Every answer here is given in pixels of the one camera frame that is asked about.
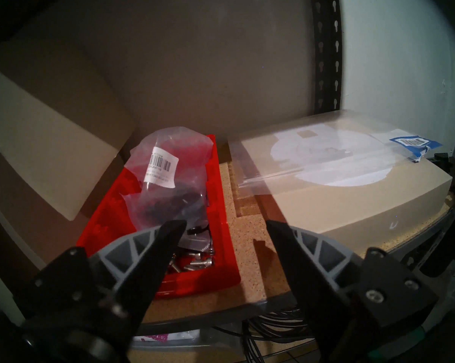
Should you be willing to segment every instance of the barcode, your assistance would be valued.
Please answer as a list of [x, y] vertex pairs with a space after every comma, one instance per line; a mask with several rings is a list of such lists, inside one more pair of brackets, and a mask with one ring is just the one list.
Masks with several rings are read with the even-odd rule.
[[399, 143], [406, 146], [422, 146], [423, 144], [429, 143], [429, 140], [415, 137], [412, 139], [396, 139]]
[[159, 156], [157, 154], [153, 154], [150, 157], [149, 165], [153, 165], [153, 166], [161, 168], [165, 171], [170, 171], [170, 162], [165, 160], [162, 156]]

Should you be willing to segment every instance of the barcode label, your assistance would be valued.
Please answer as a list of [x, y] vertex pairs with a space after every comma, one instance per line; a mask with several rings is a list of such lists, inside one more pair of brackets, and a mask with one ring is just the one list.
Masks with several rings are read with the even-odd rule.
[[429, 140], [423, 139], [421, 137], [414, 137], [414, 138], [399, 138], [394, 139], [396, 142], [399, 142], [405, 146], [422, 146], [426, 143], [429, 143]]
[[170, 161], [165, 160], [162, 156], [153, 154], [150, 157], [149, 165], [153, 165], [158, 168], [162, 168], [166, 171], [170, 171]]
[[162, 187], [174, 188], [174, 176], [178, 158], [162, 148], [153, 147], [149, 166], [143, 182], [155, 183]]

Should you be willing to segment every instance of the red plastic bin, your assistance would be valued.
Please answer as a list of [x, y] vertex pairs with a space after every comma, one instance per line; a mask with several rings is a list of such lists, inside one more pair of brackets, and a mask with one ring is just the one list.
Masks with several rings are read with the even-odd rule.
[[[212, 155], [206, 164], [206, 189], [209, 201], [207, 218], [215, 250], [215, 265], [198, 271], [166, 275], [155, 294], [156, 298], [216, 291], [237, 285], [241, 281], [227, 226], [216, 140], [214, 135], [207, 136], [213, 142]], [[135, 232], [122, 195], [140, 191], [141, 185], [135, 175], [124, 168], [89, 220], [76, 245], [84, 247], [86, 254], [91, 256], [115, 239]]]

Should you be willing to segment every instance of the white wall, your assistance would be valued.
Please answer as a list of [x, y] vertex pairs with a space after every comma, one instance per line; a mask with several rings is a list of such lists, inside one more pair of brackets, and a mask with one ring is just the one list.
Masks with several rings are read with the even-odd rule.
[[452, 151], [455, 34], [443, 14], [431, 0], [341, 0], [341, 7], [342, 108]]
[[309, 0], [60, 0], [18, 36], [82, 45], [140, 124], [130, 147], [174, 125], [223, 140], [312, 112], [307, 7]]

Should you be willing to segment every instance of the plastic bag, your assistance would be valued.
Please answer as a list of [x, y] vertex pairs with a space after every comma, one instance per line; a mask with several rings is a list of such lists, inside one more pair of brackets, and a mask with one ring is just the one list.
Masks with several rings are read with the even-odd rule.
[[205, 164], [212, 141], [185, 127], [158, 130], [131, 150], [125, 167], [143, 183], [139, 194], [124, 195], [137, 230], [169, 220], [186, 220], [187, 229], [206, 226]]
[[239, 195], [377, 182], [399, 161], [414, 160], [390, 140], [401, 133], [411, 135], [366, 115], [335, 111], [231, 137]]

